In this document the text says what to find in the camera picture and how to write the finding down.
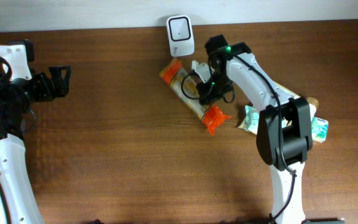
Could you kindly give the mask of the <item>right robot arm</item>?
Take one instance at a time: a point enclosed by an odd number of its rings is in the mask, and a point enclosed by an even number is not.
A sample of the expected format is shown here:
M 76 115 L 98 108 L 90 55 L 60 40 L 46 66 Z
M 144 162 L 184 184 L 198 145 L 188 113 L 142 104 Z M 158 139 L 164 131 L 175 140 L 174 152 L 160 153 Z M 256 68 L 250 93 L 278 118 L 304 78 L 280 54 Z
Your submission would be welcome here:
M 270 223 L 306 223 L 302 174 L 313 147 L 310 105 L 283 91 L 262 70 L 243 42 L 228 44 L 223 35 L 209 38 L 208 78 L 196 89 L 199 102 L 210 105 L 237 85 L 259 113 L 256 146 L 269 166 L 273 186 Z

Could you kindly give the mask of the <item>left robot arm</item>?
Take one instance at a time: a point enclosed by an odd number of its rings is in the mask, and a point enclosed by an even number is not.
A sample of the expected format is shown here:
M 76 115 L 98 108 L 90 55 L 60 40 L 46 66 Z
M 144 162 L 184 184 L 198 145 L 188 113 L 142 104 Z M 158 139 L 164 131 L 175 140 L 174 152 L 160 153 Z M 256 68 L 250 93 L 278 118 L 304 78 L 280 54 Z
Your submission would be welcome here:
M 67 96 L 71 68 L 37 73 L 34 59 L 31 40 L 0 45 L 0 223 L 43 223 L 25 164 L 24 115 L 32 103 Z

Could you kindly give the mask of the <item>white tube gold cap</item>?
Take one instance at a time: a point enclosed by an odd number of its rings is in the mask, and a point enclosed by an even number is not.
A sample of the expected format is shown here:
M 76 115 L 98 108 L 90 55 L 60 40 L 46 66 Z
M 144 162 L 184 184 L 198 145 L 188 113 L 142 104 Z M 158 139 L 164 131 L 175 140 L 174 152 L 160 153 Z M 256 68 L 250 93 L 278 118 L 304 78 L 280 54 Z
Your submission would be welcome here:
M 316 98 L 313 98 L 313 97 L 307 97 L 306 100 L 307 100 L 307 102 L 309 103 L 309 106 L 310 106 L 311 119 L 313 119 L 315 114 L 316 114 L 316 112 L 317 112 L 317 109 L 319 107 L 319 101 Z

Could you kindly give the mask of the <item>yellow white snack bag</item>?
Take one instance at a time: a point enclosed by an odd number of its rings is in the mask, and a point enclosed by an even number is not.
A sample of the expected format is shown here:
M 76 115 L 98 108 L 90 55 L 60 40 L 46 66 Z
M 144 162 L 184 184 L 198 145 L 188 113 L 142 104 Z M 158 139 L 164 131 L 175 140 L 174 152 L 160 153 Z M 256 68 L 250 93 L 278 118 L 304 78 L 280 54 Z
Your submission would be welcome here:
M 282 91 L 284 91 L 285 93 L 287 93 L 288 95 L 292 96 L 294 99 L 300 98 L 300 95 L 297 95 L 296 93 L 292 92 L 291 90 L 285 88 L 284 86 L 282 86 L 281 84 L 275 82 L 276 86 L 279 87 L 279 89 L 281 89 Z

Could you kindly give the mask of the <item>green Kleenex tissue pack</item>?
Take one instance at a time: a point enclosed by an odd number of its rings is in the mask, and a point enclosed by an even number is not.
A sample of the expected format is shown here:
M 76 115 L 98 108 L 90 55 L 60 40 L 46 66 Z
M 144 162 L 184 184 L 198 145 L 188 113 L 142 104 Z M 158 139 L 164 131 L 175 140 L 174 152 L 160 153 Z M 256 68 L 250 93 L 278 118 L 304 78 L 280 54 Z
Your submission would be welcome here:
M 329 122 L 325 119 L 314 117 L 311 121 L 311 133 L 314 141 L 322 143 L 326 140 Z

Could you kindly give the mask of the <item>light blue wipes packet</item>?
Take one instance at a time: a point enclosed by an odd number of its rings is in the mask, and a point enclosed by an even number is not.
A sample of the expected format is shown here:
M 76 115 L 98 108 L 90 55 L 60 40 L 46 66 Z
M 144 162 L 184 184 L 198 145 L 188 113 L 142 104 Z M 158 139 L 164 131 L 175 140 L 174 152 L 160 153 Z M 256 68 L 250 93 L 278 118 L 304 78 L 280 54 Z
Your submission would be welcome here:
M 241 121 L 237 128 L 257 135 L 259 125 L 259 111 L 257 111 L 252 106 L 245 105 L 244 112 L 245 118 Z

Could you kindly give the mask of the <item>red spaghetti pasta packet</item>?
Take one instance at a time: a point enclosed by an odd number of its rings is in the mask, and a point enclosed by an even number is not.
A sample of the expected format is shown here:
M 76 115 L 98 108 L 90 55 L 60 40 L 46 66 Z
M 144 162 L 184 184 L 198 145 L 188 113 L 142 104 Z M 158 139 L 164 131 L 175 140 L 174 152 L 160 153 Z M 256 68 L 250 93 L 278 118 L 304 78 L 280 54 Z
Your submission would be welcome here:
M 217 105 L 201 105 L 196 89 L 197 82 L 178 58 L 171 62 L 159 73 L 159 77 L 167 84 L 176 96 L 198 117 L 209 133 L 214 136 L 215 129 L 220 127 L 232 116 L 225 114 Z

